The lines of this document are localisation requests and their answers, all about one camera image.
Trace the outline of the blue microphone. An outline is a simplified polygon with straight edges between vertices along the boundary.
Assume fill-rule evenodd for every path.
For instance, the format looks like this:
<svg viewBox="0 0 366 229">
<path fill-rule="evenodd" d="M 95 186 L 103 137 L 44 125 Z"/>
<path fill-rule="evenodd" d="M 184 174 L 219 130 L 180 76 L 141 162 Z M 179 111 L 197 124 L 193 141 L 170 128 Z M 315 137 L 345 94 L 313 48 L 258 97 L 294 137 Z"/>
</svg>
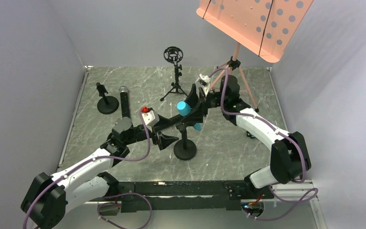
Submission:
<svg viewBox="0 0 366 229">
<path fill-rule="evenodd" d="M 176 108 L 181 116 L 187 116 L 191 112 L 191 107 L 185 101 L 179 101 Z M 193 128 L 197 131 L 202 130 L 202 126 L 199 123 L 194 124 Z"/>
</svg>

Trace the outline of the black clip desk mic stand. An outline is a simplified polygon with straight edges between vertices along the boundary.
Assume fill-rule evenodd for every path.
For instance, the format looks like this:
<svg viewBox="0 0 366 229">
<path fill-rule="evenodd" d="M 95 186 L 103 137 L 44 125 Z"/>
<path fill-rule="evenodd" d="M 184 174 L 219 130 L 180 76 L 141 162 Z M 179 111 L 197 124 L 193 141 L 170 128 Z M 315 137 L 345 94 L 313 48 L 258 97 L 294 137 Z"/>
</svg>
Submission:
<svg viewBox="0 0 366 229">
<path fill-rule="evenodd" d="M 178 124 L 176 127 L 181 133 L 181 139 L 178 140 L 173 147 L 174 155 L 179 160 L 191 160 L 197 153 L 196 144 L 192 140 L 188 139 L 186 130 L 187 126 L 185 124 Z"/>
</svg>

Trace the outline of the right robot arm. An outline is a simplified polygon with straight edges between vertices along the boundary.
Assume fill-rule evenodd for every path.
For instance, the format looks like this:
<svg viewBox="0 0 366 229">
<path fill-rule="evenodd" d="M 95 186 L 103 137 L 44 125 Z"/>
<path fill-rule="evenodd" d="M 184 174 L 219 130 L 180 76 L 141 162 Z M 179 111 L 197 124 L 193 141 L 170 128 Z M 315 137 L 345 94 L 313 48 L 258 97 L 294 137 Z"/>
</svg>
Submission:
<svg viewBox="0 0 366 229">
<path fill-rule="evenodd" d="M 236 91 L 228 94 L 228 84 L 238 88 L 237 79 L 228 75 L 222 83 L 221 94 L 217 96 L 221 112 L 234 125 L 253 134 L 271 149 L 270 165 L 245 177 L 253 189 L 262 189 L 288 182 L 303 183 L 304 173 L 311 168 L 305 140 L 299 132 L 290 133 L 261 117 L 255 109 L 248 107 Z"/>
</svg>

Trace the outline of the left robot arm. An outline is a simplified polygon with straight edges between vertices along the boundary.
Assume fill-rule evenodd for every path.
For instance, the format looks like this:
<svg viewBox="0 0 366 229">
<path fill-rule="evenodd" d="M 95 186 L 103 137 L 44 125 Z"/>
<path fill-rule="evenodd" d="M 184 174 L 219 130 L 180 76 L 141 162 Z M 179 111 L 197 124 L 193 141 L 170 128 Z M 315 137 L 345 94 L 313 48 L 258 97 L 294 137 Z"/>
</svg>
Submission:
<svg viewBox="0 0 366 229">
<path fill-rule="evenodd" d="M 162 130 L 181 123 L 178 114 L 165 118 L 150 110 L 139 114 L 141 124 L 134 126 L 128 116 L 119 118 L 107 140 L 92 154 L 73 166 L 48 175 L 38 174 L 32 181 L 21 210 L 26 214 L 23 228 L 32 220 L 40 229 L 55 227 L 66 213 L 95 198 L 117 195 L 118 180 L 108 169 L 122 161 L 141 161 L 156 145 L 160 150 L 177 141 Z"/>
</svg>

